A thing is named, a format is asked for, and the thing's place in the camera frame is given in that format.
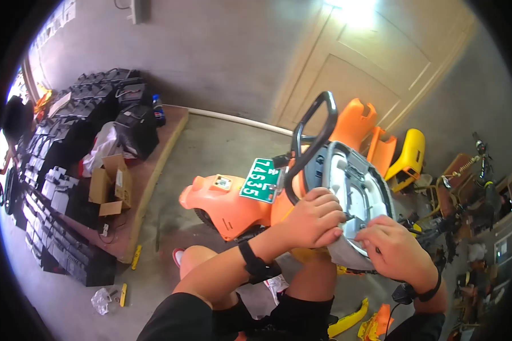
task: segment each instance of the plastic bottle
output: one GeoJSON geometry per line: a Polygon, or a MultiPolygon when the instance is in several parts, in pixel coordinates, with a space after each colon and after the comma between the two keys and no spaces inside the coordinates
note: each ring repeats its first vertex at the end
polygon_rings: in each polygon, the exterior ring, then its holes
{"type": "Polygon", "coordinates": [[[163,112],[163,103],[161,102],[161,99],[159,98],[159,95],[154,95],[152,97],[152,106],[154,115],[156,117],[157,126],[164,126],[165,125],[165,114],[163,112]]]}

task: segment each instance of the open cardboard box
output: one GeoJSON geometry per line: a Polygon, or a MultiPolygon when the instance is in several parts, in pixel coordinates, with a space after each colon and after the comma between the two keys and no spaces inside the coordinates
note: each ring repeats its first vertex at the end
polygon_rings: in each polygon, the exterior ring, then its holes
{"type": "Polygon", "coordinates": [[[123,208],[131,208],[132,179],[122,154],[102,158],[104,168],[93,170],[89,185],[89,201],[100,204],[99,216],[118,215],[123,208]],[[109,201],[110,187],[114,186],[116,201],[109,201]]]}

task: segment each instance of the wooden platform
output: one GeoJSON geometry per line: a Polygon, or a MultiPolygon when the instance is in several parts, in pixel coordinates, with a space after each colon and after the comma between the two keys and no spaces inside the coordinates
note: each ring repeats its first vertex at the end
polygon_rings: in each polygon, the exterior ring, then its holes
{"type": "Polygon", "coordinates": [[[133,160],[128,163],[133,178],[132,208],[118,215],[109,229],[107,237],[99,236],[92,230],[64,215],[61,217],[72,228],[122,263],[131,263],[139,239],[140,227],[146,207],[152,196],[157,179],[163,170],[172,147],[188,122],[188,109],[163,106],[166,125],[157,128],[159,144],[144,162],[133,160]]]}

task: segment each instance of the hand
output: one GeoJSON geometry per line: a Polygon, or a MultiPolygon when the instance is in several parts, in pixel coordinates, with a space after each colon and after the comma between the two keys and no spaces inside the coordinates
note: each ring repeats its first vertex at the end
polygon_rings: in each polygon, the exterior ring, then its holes
{"type": "Polygon", "coordinates": [[[429,254],[405,227],[388,216],[368,222],[355,241],[361,242],[375,270],[383,276],[403,280],[420,294],[435,287],[438,271],[429,254]]]}
{"type": "Polygon", "coordinates": [[[289,249],[319,248],[335,242],[346,217],[336,196],[324,187],[313,188],[280,223],[289,249]]]}

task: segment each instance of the black shorts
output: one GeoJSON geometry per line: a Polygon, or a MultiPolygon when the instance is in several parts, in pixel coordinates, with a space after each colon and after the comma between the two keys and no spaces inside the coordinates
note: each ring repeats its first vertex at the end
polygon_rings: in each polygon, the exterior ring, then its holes
{"type": "Polygon", "coordinates": [[[283,294],[279,298],[279,305],[269,316],[254,320],[239,294],[237,297],[239,302],[233,307],[212,312],[214,332],[220,336],[241,331],[247,336],[252,332],[279,331],[286,332],[296,340],[328,340],[328,315],[333,298],[324,302],[311,302],[283,294]]]}

